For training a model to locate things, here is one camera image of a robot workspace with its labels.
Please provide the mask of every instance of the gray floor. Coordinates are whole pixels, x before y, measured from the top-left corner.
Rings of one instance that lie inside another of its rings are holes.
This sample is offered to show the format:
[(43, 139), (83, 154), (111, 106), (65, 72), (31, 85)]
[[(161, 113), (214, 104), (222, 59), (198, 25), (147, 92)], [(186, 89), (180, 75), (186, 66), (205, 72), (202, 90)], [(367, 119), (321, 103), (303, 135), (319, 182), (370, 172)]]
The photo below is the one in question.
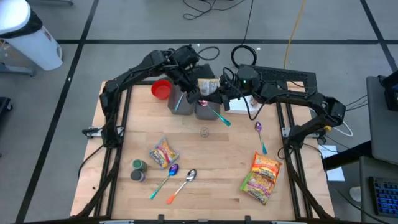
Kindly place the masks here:
[[(397, 19), (394, 9), (398, 7), (398, 2), (367, 2), (384, 38), (398, 39), (398, 25), (394, 22)], [(72, 7), (58, 3), (35, 3), (32, 8), (56, 39), (78, 40), (92, 3), (93, 0), (75, 1)], [(220, 0), (216, 6), (221, 8), (229, 4)], [(250, 1), (246, 0), (230, 11), (213, 11), (194, 21), (186, 21), (182, 19), (182, 14), (195, 12), (188, 10), (181, 0), (99, 0), (87, 39), (241, 39), (249, 8)], [(299, 9), (300, 1), (255, 0), (248, 39), (288, 39)], [(360, 1), (307, 0), (295, 39), (377, 40), (377, 37)], [(197, 49), (214, 45), (192, 43)], [(151, 50), (179, 45), (84, 45), (26, 222), (69, 216), (77, 182), (76, 173), (87, 143), (81, 130), (92, 122), (101, 82), (137, 65)], [(233, 66), (230, 51), (236, 44), (216, 45), (221, 55), (210, 65), (215, 73), (220, 73), (222, 67)], [(257, 49), (258, 65), (283, 66), (285, 44), (251, 46)], [(44, 72), (36, 68), (37, 74), (33, 78), (0, 74), (0, 95), (11, 97), (14, 104), (14, 110), (7, 115), (0, 130), (0, 223), (15, 221), (77, 45), (63, 44), (62, 47), (64, 64), (54, 71)], [(388, 47), (393, 57), (398, 58), (398, 45)], [(247, 52), (238, 51), (236, 55), (239, 62), (251, 63)], [(33, 66), (25, 58), (23, 62), (17, 58), (13, 63)], [(319, 91), (343, 103), (366, 94), (367, 76), (392, 72), (379, 44), (294, 44), (287, 68), (315, 72)], [(354, 136), (349, 138), (332, 131), (330, 136), (333, 139), (349, 147), (369, 139), (366, 107), (347, 112), (345, 120)], [(338, 150), (343, 151), (344, 148), (338, 146)], [(351, 186), (359, 185), (358, 167), (358, 164), (344, 167), (346, 182), (332, 184), (347, 195)], [(360, 213), (332, 189), (331, 196), (337, 217), (360, 221)]]

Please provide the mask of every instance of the wooden tabletop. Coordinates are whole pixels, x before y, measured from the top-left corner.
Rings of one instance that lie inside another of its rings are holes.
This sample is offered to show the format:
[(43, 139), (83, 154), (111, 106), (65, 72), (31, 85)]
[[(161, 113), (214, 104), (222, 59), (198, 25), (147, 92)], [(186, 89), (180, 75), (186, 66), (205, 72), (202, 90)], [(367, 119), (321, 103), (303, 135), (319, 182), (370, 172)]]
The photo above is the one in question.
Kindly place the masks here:
[[(301, 91), (301, 88), (294, 85), (289, 85), (289, 88)], [(282, 108), (286, 126), (289, 126), (285, 106), (282, 105)], [(292, 109), (296, 124), (303, 124), (311, 119), (308, 108), (292, 105)], [(194, 114), (173, 115), (167, 107), (167, 100), (158, 100), (152, 96), (150, 86), (134, 86), (112, 218), (153, 220), (157, 219), (158, 214), (164, 214), (168, 220), (243, 220), (245, 215), (250, 215), (252, 220), (294, 220), (285, 161), (282, 161), (284, 165), (281, 166), (277, 183), (266, 205), (239, 189), (251, 170), (254, 152), (262, 152), (261, 143), (254, 130), (255, 122), (250, 121), (247, 115), (228, 114), (221, 110), (221, 114), (232, 122), (230, 127), (220, 120), (197, 120)], [(261, 134), (267, 148), (267, 157), (278, 159), (276, 154), (282, 147), (282, 138), (276, 105), (265, 105), (257, 120), (262, 124)], [(102, 125), (104, 116), (98, 102), (93, 126)], [(209, 136), (206, 138), (200, 135), (202, 127), (209, 129)], [(180, 154), (177, 161), (180, 170), (166, 182), (156, 198), (151, 200), (151, 193), (168, 174), (167, 169), (160, 170), (159, 165), (149, 155), (149, 151), (162, 136)], [(318, 147), (314, 139), (307, 138), (305, 143)], [(101, 138), (88, 140), (85, 157), (101, 144)], [(319, 152), (304, 146), (301, 154), (308, 189), (326, 212), (334, 216)], [(80, 212), (98, 189), (104, 155), (105, 150), (102, 150), (82, 169), (71, 215)], [(144, 183), (130, 178), (134, 159), (142, 159), (149, 166)], [(167, 205), (166, 200), (185, 181), (190, 169), (197, 170), (196, 179), (186, 184), (173, 203)], [(304, 217), (305, 209), (298, 187), (297, 192), (301, 216)], [(101, 213), (105, 211), (107, 199), (108, 191), (104, 194)]]

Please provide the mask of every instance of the silver spoon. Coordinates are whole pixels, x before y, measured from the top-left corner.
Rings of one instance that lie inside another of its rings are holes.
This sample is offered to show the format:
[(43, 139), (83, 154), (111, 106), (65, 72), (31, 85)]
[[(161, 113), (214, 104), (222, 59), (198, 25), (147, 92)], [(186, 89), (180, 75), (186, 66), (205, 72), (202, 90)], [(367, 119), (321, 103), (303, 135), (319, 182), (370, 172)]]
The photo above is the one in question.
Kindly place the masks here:
[(180, 192), (180, 190), (182, 189), (182, 187), (183, 187), (186, 183), (193, 181), (193, 180), (195, 179), (196, 176), (197, 176), (197, 170), (195, 170), (195, 169), (190, 170), (190, 171), (188, 172), (188, 174), (187, 174), (187, 178), (185, 178), (186, 181), (181, 185), (181, 187), (180, 187), (171, 197), (169, 197), (169, 199), (167, 199), (167, 201), (166, 201), (167, 205), (170, 205), (170, 204), (173, 202), (175, 196), (177, 196), (177, 194)]

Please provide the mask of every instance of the red plastic cup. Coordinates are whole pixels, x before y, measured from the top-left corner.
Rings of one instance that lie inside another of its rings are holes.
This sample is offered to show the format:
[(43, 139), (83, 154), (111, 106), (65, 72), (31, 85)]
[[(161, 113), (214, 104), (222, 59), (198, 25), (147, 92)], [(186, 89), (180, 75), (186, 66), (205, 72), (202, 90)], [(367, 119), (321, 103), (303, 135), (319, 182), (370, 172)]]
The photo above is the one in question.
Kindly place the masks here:
[(167, 80), (157, 80), (150, 89), (152, 94), (160, 100), (165, 100), (169, 97), (172, 84)]

